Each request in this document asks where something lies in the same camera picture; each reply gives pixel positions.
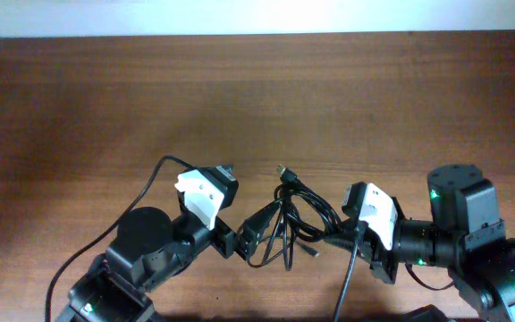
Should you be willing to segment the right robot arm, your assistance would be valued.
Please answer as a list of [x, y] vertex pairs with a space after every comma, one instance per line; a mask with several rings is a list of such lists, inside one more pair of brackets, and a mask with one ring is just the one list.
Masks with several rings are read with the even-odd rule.
[[426, 177], [432, 218], [407, 218], [373, 183], [350, 185], [348, 217], [325, 242], [361, 258], [394, 284], [400, 264], [446, 269], [460, 297], [484, 321], [515, 321], [515, 239], [506, 235], [493, 184], [475, 165], [443, 165]]

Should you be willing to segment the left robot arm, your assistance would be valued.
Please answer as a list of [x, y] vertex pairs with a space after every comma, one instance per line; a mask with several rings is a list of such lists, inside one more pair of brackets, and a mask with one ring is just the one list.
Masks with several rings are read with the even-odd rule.
[[251, 258], [278, 208], [273, 204], [260, 209], [240, 233], [220, 218], [209, 229], [184, 205], [174, 220], [159, 208], [135, 208], [122, 217], [115, 239], [71, 288], [69, 302], [56, 319], [166, 321], [147, 294], [183, 272], [209, 247], [223, 258]]

